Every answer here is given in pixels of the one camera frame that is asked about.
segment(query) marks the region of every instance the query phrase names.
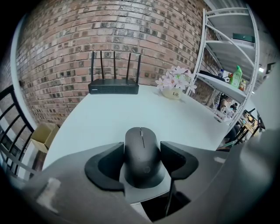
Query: cardboard box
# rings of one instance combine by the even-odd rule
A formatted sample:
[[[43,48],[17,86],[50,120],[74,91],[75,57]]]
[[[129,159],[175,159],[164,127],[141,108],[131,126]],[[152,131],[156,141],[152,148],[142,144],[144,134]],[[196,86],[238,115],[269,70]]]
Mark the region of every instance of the cardboard box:
[[[56,124],[40,124],[31,135],[31,142],[37,149],[47,153],[59,128]]]

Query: green bottle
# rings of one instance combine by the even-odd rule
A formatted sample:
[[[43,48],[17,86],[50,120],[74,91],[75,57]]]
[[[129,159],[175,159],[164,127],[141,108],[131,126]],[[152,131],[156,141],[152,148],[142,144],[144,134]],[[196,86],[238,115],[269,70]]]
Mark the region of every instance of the green bottle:
[[[236,66],[237,70],[233,73],[233,77],[231,80],[231,85],[238,88],[242,76],[242,70],[239,65]]]

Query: white desk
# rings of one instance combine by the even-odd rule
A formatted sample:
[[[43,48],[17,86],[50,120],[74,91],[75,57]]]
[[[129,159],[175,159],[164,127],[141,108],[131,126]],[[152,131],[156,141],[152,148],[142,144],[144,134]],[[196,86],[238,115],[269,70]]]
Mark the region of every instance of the white desk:
[[[218,148],[228,129],[211,111],[185,94],[179,101],[170,100],[156,87],[144,85],[140,85],[138,95],[88,94],[59,129],[43,169],[63,156],[124,142],[127,130],[132,127],[151,129],[158,144],[172,141],[208,150]],[[167,192],[169,187],[167,173],[166,181],[157,187],[134,188],[133,194],[138,194],[138,201],[144,201]]]

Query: red brick wall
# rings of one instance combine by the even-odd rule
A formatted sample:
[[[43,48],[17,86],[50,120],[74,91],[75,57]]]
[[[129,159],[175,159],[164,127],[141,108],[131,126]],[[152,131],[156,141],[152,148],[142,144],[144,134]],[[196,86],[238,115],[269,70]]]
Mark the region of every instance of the red brick wall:
[[[112,50],[117,78],[126,75],[129,52],[135,76],[142,54],[140,84],[155,85],[172,65],[193,70],[205,7],[203,0],[42,1],[26,21],[17,53],[24,98],[37,122],[62,124],[85,97],[92,50],[102,50],[107,78]],[[94,78],[100,72],[96,60]]]
[[[207,28],[206,31],[206,40],[217,40],[215,33],[209,28]],[[220,69],[216,64],[214,58],[207,51],[207,49],[204,49],[200,70],[208,71],[213,75],[218,75],[219,73]],[[197,86],[196,92],[195,93],[191,92],[190,97],[192,97],[193,99],[195,99],[196,101],[200,102],[203,105],[212,107],[213,99],[219,92],[217,90],[214,90],[212,87],[210,87],[200,79],[196,80],[195,85]]]

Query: white flower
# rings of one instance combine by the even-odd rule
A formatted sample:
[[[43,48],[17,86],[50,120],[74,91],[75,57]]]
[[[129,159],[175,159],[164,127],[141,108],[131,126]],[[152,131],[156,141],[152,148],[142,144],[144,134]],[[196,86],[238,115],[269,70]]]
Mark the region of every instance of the white flower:
[[[182,90],[186,89],[186,85],[188,85],[189,83],[185,80],[184,76],[181,75],[178,79],[177,79],[177,83],[175,88],[181,88]]]
[[[174,86],[177,84],[178,79],[171,77],[171,78],[166,78],[163,80],[164,86],[168,87],[169,89],[174,88]]]
[[[156,80],[156,84],[157,84],[157,88],[160,89],[161,91],[163,91],[164,83],[163,83],[163,81],[162,81],[161,78],[159,78],[158,80]]]
[[[177,74],[184,74],[187,71],[186,68],[181,68],[180,66],[177,66],[176,73]]]
[[[189,88],[193,93],[195,93],[195,89],[197,88],[197,86],[196,85],[190,85]]]
[[[171,68],[171,69],[167,69],[167,71],[166,71],[166,72],[168,72],[168,73],[169,73],[169,75],[172,75],[172,77],[173,77],[173,75],[174,75],[174,71],[175,71],[175,70],[173,70],[173,69]]]
[[[172,66],[171,69],[170,69],[170,71],[171,71],[171,72],[174,72],[174,71],[176,71],[176,68],[175,68],[174,66]]]
[[[162,78],[163,79],[171,79],[171,78],[173,78],[173,75],[172,74],[170,74],[170,72],[169,71],[166,71],[166,74],[165,75],[163,75],[162,76]]]

